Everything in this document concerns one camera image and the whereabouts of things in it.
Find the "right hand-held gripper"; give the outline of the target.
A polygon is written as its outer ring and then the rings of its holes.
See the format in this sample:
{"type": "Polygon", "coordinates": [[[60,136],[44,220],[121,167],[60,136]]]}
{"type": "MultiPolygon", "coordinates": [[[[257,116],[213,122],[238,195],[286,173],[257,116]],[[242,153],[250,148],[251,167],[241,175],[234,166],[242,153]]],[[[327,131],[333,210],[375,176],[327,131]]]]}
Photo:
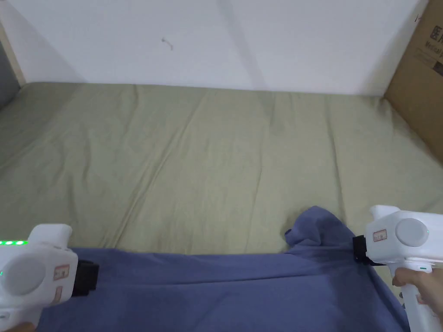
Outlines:
{"type": "Polygon", "coordinates": [[[358,263],[386,265],[391,275],[404,267],[431,273],[443,263],[443,216],[403,211],[395,206],[375,205],[373,220],[361,236],[353,238],[358,263]]]}

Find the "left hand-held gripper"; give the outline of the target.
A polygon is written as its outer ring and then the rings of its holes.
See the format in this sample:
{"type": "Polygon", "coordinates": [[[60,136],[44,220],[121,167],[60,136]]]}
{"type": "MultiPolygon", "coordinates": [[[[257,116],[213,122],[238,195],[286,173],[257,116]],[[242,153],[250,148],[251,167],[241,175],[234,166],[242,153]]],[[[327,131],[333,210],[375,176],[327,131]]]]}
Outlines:
{"type": "Polygon", "coordinates": [[[35,226],[26,240],[0,242],[0,324],[38,325],[42,311],[96,289],[99,265],[68,247],[66,224],[35,226]]]}

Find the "person's right hand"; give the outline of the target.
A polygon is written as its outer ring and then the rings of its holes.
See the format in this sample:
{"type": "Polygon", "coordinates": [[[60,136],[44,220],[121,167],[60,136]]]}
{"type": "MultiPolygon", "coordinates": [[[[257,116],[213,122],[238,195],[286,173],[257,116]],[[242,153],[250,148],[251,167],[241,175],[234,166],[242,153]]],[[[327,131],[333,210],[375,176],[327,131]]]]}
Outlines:
{"type": "Polygon", "coordinates": [[[392,285],[403,287],[415,286],[428,307],[436,314],[440,325],[443,325],[443,270],[433,269],[431,273],[414,271],[405,267],[395,270],[392,285]]]}

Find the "person's left hand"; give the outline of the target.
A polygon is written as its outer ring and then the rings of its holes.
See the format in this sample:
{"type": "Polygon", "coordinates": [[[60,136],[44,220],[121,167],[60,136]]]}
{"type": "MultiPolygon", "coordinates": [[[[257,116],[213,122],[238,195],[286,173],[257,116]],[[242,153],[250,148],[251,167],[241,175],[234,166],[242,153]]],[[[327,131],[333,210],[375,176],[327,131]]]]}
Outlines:
{"type": "Polygon", "coordinates": [[[10,329],[5,330],[5,332],[35,332],[35,326],[31,322],[22,322],[10,329]]]}

